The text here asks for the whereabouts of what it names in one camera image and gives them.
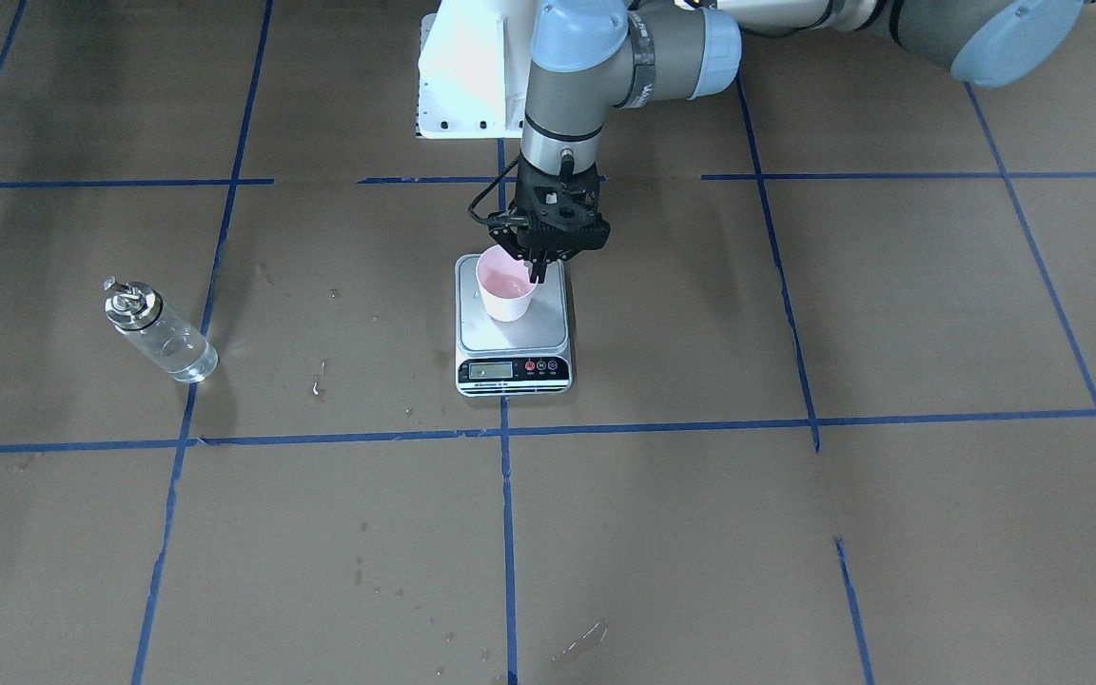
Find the bottle lid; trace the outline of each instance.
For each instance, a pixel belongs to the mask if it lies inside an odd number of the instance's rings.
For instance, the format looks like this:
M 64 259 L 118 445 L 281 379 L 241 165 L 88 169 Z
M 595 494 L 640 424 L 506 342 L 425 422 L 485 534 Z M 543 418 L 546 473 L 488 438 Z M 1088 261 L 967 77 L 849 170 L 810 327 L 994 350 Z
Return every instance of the bottle lid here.
M 141 330 L 155 323 L 163 311 L 163 298 L 151 286 L 134 281 L 121 283 L 109 276 L 104 281 L 104 316 L 122 330 Z

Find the digital scale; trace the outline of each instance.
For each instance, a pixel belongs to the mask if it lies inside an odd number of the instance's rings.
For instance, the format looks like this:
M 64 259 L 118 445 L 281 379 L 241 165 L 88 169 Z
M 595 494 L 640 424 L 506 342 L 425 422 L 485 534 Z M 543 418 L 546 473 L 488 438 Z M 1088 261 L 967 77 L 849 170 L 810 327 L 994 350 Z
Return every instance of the digital scale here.
M 517 321 L 493 321 L 484 312 L 476 261 L 456 262 L 456 387 L 470 398 L 487 395 L 563 393 L 573 385 L 566 269 L 548 264 Z

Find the pink cup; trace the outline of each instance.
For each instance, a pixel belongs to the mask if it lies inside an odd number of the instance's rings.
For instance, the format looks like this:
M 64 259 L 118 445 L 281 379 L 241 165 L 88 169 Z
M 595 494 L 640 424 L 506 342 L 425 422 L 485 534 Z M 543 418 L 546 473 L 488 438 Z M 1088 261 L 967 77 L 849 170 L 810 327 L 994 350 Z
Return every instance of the pink cup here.
M 484 250 L 476 260 L 476 283 L 484 311 L 498 321 L 516 321 L 527 313 L 536 290 L 526 263 L 506 255 L 501 246 Z

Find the clear bottle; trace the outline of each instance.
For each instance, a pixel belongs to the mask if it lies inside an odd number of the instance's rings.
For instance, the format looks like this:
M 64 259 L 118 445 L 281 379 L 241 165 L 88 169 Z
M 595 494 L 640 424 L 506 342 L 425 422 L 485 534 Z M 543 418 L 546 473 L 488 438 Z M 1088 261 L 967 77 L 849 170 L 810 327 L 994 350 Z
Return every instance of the clear bottle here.
M 104 315 L 134 347 L 180 383 L 198 383 L 218 365 L 218 351 L 163 296 L 145 283 L 104 281 Z

